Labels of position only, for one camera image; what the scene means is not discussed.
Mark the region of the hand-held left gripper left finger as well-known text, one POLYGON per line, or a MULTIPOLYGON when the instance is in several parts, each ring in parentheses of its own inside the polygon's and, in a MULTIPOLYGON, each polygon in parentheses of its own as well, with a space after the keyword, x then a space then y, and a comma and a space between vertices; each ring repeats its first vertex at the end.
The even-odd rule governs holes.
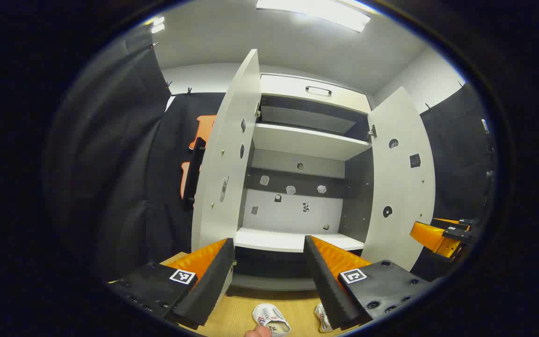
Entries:
POLYGON ((146 263, 108 285, 141 311, 196 330, 225 294, 234 262, 233 238, 225 238, 167 264, 146 263))

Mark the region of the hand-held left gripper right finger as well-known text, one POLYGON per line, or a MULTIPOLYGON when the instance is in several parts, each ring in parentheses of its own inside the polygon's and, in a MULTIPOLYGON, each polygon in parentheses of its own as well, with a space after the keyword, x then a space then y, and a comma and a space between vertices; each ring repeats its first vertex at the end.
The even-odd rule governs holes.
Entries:
POLYGON ((321 240, 304 238, 304 255, 332 328, 346 330, 399 311, 432 287, 391 260, 370 263, 321 240))

